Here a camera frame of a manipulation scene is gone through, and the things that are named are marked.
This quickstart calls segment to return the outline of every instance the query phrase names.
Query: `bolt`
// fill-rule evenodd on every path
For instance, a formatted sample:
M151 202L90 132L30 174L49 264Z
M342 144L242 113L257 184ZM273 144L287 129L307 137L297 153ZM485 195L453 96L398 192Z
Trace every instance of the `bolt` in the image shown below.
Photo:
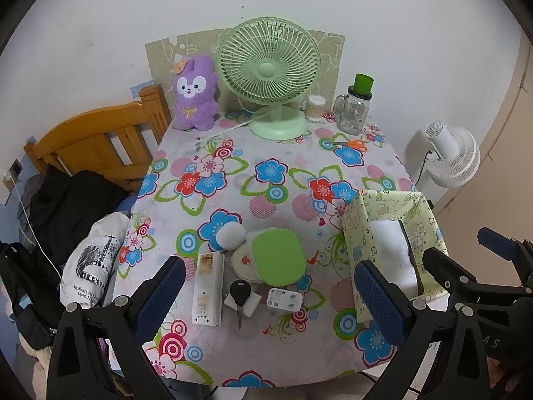
M124 295L118 296L115 298L114 302L117 307L123 307L128 303L128 297Z
M67 312L74 312L76 311L76 308L78 308L78 303L77 302L71 302L70 304L67 305L67 307L65 308Z
M422 299L415 299L412 302L412 306L415 307L417 310L425 310L427 307L426 303Z
M471 317L474 315L474 310L472 310L470 307L464 306L462 308L462 312L465 316Z

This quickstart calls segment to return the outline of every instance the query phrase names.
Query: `car key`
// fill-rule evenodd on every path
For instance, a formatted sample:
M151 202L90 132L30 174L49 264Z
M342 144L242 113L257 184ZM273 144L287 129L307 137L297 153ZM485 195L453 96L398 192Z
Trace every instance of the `car key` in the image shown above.
M243 321L243 305L250 297L252 288L249 283L244 280L238 279L231 283L230 295L234 299L237 305L237 328L241 329L241 323Z

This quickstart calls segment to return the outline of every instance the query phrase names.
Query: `blue gripper pad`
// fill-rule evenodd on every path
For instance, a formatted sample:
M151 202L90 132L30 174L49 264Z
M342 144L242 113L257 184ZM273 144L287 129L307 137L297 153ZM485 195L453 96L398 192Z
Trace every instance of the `blue gripper pad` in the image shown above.
M520 253L515 242L487 227L478 231L478 242L507 261L515 259Z
M386 341L401 347L407 341L406 320L411 318L409 299L369 260L357 264L354 281Z
M141 346L151 341L157 334L161 323L165 320L170 307L185 283L185 263L179 257L170 257L151 280L145 283L156 283L152 293L135 315L135 332L133 338Z

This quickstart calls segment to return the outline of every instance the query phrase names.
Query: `stuffed animal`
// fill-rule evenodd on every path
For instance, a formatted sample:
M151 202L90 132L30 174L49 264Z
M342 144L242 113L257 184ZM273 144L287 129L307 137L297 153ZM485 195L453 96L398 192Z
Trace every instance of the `stuffed animal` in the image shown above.
M209 130L215 124L219 105L215 102L217 74L213 59L199 55L179 62L174 71L174 108L177 124L174 128Z

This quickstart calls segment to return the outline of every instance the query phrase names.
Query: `green fan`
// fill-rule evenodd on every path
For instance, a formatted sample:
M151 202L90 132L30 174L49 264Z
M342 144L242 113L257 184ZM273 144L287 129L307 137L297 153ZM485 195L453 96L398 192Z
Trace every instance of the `green fan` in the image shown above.
M281 18L243 22L224 38L218 53L220 76L241 98L267 105L254 113L252 132L270 140L305 133L303 113L283 106L307 92L318 76L320 54L313 37Z

